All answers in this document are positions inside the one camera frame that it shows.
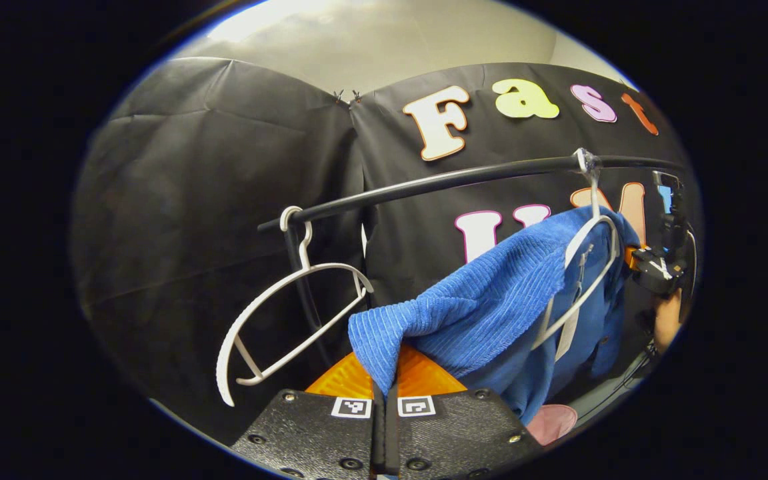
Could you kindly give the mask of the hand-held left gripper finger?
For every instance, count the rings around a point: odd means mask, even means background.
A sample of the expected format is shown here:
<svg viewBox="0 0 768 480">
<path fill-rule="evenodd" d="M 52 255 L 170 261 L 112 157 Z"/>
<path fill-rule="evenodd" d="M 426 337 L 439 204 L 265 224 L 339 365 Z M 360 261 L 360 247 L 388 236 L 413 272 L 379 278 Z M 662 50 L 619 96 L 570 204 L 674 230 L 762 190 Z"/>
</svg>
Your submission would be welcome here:
<svg viewBox="0 0 768 480">
<path fill-rule="evenodd" d="M 385 458 L 381 402 L 350 353 L 307 389 L 280 390 L 231 450 L 290 479 L 373 479 Z"/>
<path fill-rule="evenodd" d="M 545 452 L 497 393 L 468 389 L 408 344 L 387 399 L 384 448 L 399 479 L 491 479 Z"/>
</svg>

